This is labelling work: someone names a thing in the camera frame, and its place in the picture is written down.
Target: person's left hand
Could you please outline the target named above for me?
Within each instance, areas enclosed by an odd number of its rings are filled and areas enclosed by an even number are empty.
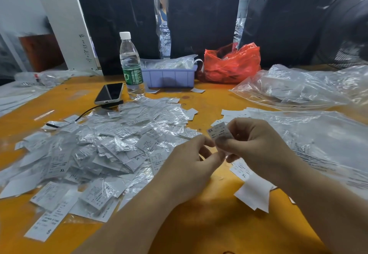
[[[170,201],[174,201],[175,205],[199,194],[212,173],[223,163],[225,154],[212,154],[205,145],[215,146],[214,142],[204,135],[178,145],[152,180],[160,187],[161,192],[168,193]]]

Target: green bottle label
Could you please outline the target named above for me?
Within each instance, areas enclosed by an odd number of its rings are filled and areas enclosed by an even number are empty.
[[[124,73],[125,83],[127,85],[133,86],[143,83],[142,70],[140,69],[140,66],[133,69],[129,67],[129,70],[123,68],[122,72]]]

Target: smartphone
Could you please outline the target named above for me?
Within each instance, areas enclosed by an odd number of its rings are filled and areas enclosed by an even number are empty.
[[[122,96],[124,83],[105,84],[97,95],[94,103],[96,105],[119,102]]]

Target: orange tabletop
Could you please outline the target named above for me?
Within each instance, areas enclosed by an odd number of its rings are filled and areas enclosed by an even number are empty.
[[[14,151],[23,137],[39,129],[44,122],[62,120],[93,107],[94,99],[106,83],[119,82],[114,77],[79,77],[61,84],[42,96],[0,118],[2,128],[0,169],[21,157],[24,149]],[[221,109],[260,108],[228,91],[233,85],[196,82],[202,94],[185,89],[148,94],[150,98],[178,97],[185,109],[198,114],[188,127],[206,134]],[[123,99],[128,100],[126,88]],[[269,214],[253,211],[234,193],[242,181],[222,164],[211,177],[201,195],[179,205],[166,219],[150,250],[154,254],[270,254],[327,253],[323,243],[311,229],[299,208],[280,189],[271,191]],[[46,242],[24,238],[37,219],[35,207],[29,203],[36,190],[18,197],[0,200],[0,253],[65,254],[78,247],[102,224],[67,215]]]

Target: white bottle cap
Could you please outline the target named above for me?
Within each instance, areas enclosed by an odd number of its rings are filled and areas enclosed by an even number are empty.
[[[119,32],[121,40],[131,39],[130,32]]]

